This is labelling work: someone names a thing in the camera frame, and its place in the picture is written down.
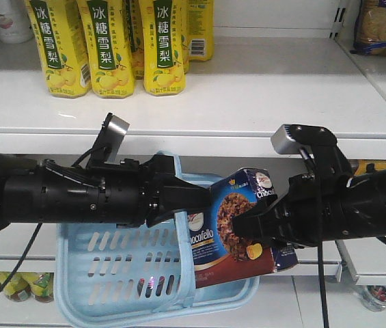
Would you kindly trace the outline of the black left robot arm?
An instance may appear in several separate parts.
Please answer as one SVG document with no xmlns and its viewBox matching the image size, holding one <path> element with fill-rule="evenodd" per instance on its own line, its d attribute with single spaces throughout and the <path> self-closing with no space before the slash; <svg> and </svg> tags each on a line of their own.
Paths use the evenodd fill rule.
<svg viewBox="0 0 386 328">
<path fill-rule="evenodd" d="M 177 177 L 173 156 L 63 167 L 51 159 L 0 154 L 0 231 L 11 223 L 151 228 L 174 213 L 197 213 L 210 204 L 207 188 Z"/>
</svg>

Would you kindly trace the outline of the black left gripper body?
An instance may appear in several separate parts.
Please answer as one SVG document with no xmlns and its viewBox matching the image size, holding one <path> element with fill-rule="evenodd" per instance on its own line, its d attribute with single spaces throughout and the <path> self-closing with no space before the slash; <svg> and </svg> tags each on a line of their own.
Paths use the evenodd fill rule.
<svg viewBox="0 0 386 328">
<path fill-rule="evenodd" d="M 152 227 L 165 220 L 162 184 L 164 178 L 176 176 L 173 156 L 155 154 L 145 163 L 133 159 L 124 159 L 119 164 L 104 163 L 102 172 L 105 178 L 103 223 Z"/>
</svg>

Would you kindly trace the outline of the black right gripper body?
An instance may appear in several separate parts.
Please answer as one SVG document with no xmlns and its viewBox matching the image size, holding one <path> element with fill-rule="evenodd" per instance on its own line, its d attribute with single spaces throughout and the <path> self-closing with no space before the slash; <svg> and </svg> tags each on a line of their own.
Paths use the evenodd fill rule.
<svg viewBox="0 0 386 328">
<path fill-rule="evenodd" d="M 315 247 L 331 241 L 331 205 L 333 178 L 299 174 L 289 178 L 287 194 L 278 199 L 273 212 L 279 219 L 278 239 L 297 247 Z"/>
</svg>

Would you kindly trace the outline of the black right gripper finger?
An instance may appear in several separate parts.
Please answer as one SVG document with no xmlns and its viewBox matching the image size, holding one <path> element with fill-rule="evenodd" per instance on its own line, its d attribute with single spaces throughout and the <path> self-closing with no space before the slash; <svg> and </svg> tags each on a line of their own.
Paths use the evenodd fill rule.
<svg viewBox="0 0 386 328">
<path fill-rule="evenodd" d="M 276 197 L 272 200 L 263 197 L 253 208 L 235 216 L 232 219 L 235 235 L 264 245 L 281 245 L 278 239 L 279 219 L 273 212 L 276 201 Z"/>
</svg>

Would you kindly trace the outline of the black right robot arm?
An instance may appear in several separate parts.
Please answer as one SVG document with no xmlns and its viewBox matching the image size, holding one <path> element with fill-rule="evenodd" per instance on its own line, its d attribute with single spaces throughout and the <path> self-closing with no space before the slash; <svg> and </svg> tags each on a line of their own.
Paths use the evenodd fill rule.
<svg viewBox="0 0 386 328">
<path fill-rule="evenodd" d="M 286 194 L 272 204 L 259 201 L 232 224 L 237 236 L 268 245 L 316 247 L 367 237 L 386 245 L 386 169 L 321 185 L 313 174 L 293 176 Z"/>
</svg>

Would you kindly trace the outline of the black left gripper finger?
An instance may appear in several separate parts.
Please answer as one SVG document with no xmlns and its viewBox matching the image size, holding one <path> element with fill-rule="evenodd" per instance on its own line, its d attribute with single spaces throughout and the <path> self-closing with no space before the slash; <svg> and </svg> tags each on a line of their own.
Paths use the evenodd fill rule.
<svg viewBox="0 0 386 328">
<path fill-rule="evenodd" d="M 211 205 L 210 191 L 199 186 L 164 186 L 150 198 L 146 225 L 153 227 L 170 220 L 176 213 L 198 213 Z"/>
<path fill-rule="evenodd" d="M 162 181 L 166 187 L 195 187 L 195 184 L 191 184 L 176 176 L 164 176 L 162 177 Z"/>
</svg>

